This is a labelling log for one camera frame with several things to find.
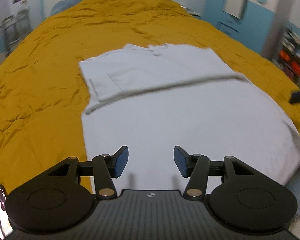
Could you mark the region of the white printed t-shirt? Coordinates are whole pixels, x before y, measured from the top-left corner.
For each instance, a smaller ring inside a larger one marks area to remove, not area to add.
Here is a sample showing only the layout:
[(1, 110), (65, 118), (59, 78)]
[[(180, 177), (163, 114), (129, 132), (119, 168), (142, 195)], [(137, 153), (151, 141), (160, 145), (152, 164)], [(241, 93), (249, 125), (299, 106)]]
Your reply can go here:
[(280, 184), (300, 166), (289, 116), (211, 49), (128, 44), (79, 67), (90, 93), (82, 113), (87, 157), (129, 150), (118, 190), (184, 189), (175, 146), (212, 160), (232, 155)]

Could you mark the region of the shelf with toys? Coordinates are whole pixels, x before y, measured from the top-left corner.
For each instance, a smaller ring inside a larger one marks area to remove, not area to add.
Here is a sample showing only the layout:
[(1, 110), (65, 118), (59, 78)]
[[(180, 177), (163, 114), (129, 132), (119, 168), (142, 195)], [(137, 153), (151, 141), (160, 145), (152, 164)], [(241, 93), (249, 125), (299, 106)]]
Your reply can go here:
[(271, 60), (300, 87), (300, 28), (291, 23), (285, 26)]

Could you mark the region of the mustard yellow bedspread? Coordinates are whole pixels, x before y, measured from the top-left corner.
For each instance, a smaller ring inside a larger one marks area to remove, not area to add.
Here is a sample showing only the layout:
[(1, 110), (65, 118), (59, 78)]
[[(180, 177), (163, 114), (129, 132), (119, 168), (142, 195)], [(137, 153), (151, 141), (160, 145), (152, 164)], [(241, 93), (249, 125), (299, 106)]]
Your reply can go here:
[(79, 62), (127, 43), (210, 47), (270, 95), (300, 133), (295, 85), (269, 60), (170, 0), (83, 0), (47, 18), (0, 66), (0, 183), (12, 190), (50, 165), (87, 158)]

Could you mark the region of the blue and white wardrobe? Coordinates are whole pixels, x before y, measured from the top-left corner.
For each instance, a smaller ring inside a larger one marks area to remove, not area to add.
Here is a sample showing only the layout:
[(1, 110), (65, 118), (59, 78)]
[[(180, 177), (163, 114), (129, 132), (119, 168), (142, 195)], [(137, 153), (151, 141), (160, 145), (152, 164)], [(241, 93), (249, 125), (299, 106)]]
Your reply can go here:
[(262, 53), (280, 0), (206, 0), (203, 20)]

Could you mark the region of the phone with lit screen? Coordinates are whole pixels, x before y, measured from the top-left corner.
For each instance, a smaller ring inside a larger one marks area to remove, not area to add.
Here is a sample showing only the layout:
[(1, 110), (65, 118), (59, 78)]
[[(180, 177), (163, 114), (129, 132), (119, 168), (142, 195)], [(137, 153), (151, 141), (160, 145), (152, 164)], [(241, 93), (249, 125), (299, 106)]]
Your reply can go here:
[(0, 184), (0, 239), (5, 239), (13, 232), (5, 206), (6, 197), (6, 190), (4, 186)]

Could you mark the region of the white desk shelf unit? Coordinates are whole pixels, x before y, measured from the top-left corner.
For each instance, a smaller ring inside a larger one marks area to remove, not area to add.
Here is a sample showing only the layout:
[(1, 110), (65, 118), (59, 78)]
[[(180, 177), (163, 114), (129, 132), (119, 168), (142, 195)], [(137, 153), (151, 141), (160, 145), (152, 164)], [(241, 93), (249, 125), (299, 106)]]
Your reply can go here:
[(21, 3), (15, 15), (0, 18), (0, 62), (31, 32), (30, 8), (26, 2)]

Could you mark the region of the blue pillow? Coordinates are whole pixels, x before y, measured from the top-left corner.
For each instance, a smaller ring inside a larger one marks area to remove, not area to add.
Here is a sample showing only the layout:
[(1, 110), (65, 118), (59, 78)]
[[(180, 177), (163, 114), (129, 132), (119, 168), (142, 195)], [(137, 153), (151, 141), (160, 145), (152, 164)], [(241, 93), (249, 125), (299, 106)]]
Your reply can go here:
[(60, 12), (63, 12), (73, 6), (75, 6), (76, 4), (78, 4), (79, 2), (81, 2), (82, 0), (64, 0), (64, 1), (60, 1), (58, 3), (56, 3), (51, 11), (50, 11), (50, 15), (55, 15), (58, 14)]

